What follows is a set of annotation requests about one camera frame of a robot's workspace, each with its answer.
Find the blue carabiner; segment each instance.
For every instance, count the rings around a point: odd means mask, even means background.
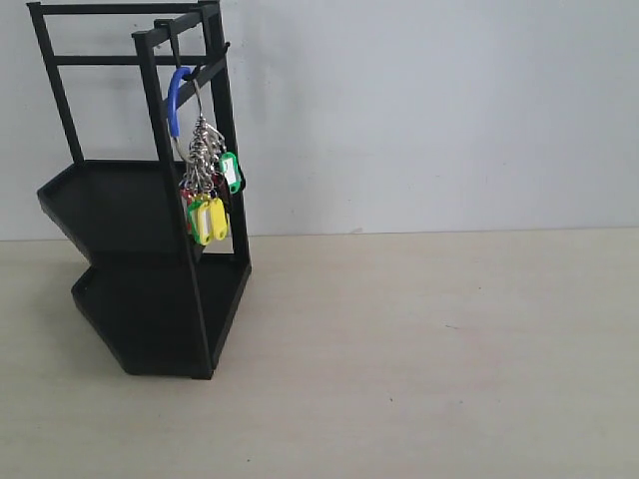
[[[169,120],[169,133],[173,138],[180,136],[180,122],[178,122],[178,94],[180,93],[180,82],[184,77],[191,75],[191,69],[189,67],[178,68],[173,77],[171,77],[171,84],[169,85],[169,98],[167,107],[167,117]]]

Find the white wall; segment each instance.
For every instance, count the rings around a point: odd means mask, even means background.
[[[252,234],[639,225],[636,0],[223,8]],[[151,25],[82,20],[52,22],[59,53]],[[58,238],[35,190],[69,154],[23,2],[0,21],[0,238]],[[64,79],[88,157],[153,158],[135,68]]]

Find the beige floor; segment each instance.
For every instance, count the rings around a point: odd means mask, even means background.
[[[0,477],[639,477],[639,231],[252,248],[200,382],[120,370],[69,244],[0,244]]]

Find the key tag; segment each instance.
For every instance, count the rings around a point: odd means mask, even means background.
[[[220,157],[220,166],[229,184],[229,190],[234,195],[242,187],[242,175],[238,167],[238,157],[231,152],[226,152]]]
[[[203,202],[198,208],[198,243],[206,246],[213,240],[215,226],[213,224],[213,215],[211,214],[211,203]]]
[[[209,244],[213,238],[211,214],[207,213],[210,205],[211,197],[209,195],[197,195],[188,208],[191,233],[196,243],[202,246]]]
[[[229,222],[224,202],[219,198],[213,198],[209,205],[209,211],[213,222],[213,236],[216,240],[222,241],[229,234]]]

